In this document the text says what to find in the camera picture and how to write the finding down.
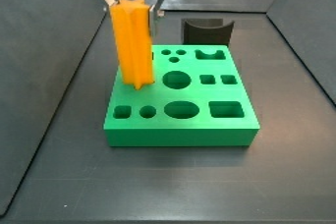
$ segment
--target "floor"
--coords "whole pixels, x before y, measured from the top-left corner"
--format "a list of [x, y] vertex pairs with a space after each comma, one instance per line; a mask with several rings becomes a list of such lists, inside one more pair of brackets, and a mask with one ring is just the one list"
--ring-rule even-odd
[[111, 148], [103, 131], [118, 69], [106, 18], [4, 223], [50, 220], [335, 220], [336, 111], [266, 15], [235, 20], [231, 53], [262, 130], [248, 148]]

